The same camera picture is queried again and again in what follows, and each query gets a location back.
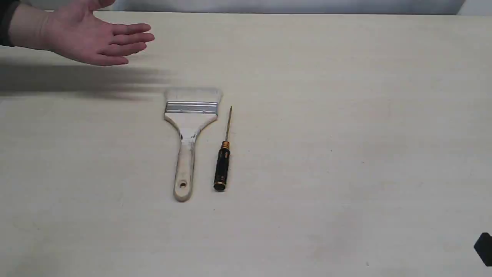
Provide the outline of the person's forearm, dark sleeve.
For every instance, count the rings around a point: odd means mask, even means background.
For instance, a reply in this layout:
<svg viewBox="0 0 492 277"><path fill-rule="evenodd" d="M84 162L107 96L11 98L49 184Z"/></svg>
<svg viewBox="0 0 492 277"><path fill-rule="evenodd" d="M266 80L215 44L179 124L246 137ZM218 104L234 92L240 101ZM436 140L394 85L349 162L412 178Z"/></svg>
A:
<svg viewBox="0 0 492 277"><path fill-rule="evenodd" d="M48 11L19 0L0 1L1 46L48 50L45 26L49 17Z"/></svg>

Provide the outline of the person's open bare hand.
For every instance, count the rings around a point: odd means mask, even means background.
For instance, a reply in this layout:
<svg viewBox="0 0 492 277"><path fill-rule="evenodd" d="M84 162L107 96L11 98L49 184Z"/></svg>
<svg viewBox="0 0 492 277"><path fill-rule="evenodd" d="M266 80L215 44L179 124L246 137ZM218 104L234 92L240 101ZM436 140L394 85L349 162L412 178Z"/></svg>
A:
<svg viewBox="0 0 492 277"><path fill-rule="evenodd" d="M109 23L94 12L113 0L76 0L48 14L42 28L45 49L89 65L128 64L128 56L155 40L147 23Z"/></svg>

